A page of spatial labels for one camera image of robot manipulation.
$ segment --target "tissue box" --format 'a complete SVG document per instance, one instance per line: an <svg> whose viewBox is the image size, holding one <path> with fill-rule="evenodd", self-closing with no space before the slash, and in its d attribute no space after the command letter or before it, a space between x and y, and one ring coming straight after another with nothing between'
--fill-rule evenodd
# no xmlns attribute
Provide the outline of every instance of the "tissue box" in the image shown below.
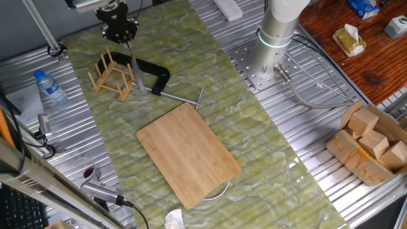
<svg viewBox="0 0 407 229"><path fill-rule="evenodd" d="M357 28L348 24L344 28L338 29L332 38L348 57L356 56L364 52L366 48L366 42L357 34Z"/></svg>
<svg viewBox="0 0 407 229"><path fill-rule="evenodd" d="M374 0L347 0L349 6L362 18L367 19L376 16L379 8Z"/></svg>

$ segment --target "white paper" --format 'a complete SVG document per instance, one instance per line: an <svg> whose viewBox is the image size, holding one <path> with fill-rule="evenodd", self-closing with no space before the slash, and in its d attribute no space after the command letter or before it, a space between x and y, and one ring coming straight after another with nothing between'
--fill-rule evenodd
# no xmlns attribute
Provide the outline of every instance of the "white paper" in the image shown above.
<svg viewBox="0 0 407 229"><path fill-rule="evenodd" d="M44 113L39 89L35 84L8 94L6 97L21 111L21 115L15 117L24 125L32 124L38 120L38 114Z"/></svg>
<svg viewBox="0 0 407 229"><path fill-rule="evenodd" d="M165 217L165 229L185 229L183 214L180 209L171 211Z"/></svg>
<svg viewBox="0 0 407 229"><path fill-rule="evenodd" d="M355 38L357 42L359 42L359 35L357 33L356 27L349 24L345 24L344 28L353 38Z"/></svg>

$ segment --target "metal handle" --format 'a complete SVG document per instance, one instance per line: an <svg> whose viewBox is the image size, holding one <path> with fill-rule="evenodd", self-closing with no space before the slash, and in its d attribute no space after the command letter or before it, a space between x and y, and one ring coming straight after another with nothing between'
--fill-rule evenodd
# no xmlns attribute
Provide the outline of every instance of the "metal handle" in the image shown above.
<svg viewBox="0 0 407 229"><path fill-rule="evenodd" d="M219 195L217 195L217 196L215 196L215 197L212 197L212 198L204 198L204 199L201 199L201 201L209 201L209 200L214 200L214 199L219 198L221 195L223 195L223 194L226 192L226 190L227 190L228 187L229 187L229 184L230 184L230 179L229 179L229 181L228 181L228 184L227 184L226 187L224 188L224 190L223 190Z"/></svg>

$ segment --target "keyboard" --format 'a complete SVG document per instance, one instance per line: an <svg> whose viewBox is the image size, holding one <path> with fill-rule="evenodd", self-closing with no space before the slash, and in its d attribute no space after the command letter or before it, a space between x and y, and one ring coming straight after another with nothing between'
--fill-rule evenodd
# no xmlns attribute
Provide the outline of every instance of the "keyboard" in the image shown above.
<svg viewBox="0 0 407 229"><path fill-rule="evenodd" d="M43 229L47 226L45 207L41 202L1 184L0 228Z"/></svg>

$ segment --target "wooden desk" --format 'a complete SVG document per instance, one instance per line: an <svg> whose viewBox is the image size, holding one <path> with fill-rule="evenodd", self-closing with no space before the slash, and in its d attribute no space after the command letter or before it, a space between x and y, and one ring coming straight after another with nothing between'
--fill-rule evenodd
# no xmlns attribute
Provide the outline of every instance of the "wooden desk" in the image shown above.
<svg viewBox="0 0 407 229"><path fill-rule="evenodd" d="M362 20L346 0L320 0L307 8L300 24L375 105L407 85L407 35L391 39L384 32L394 17L407 16L407 1L392 0L379 14ZM364 53L348 58L332 38L350 24L367 43Z"/></svg>

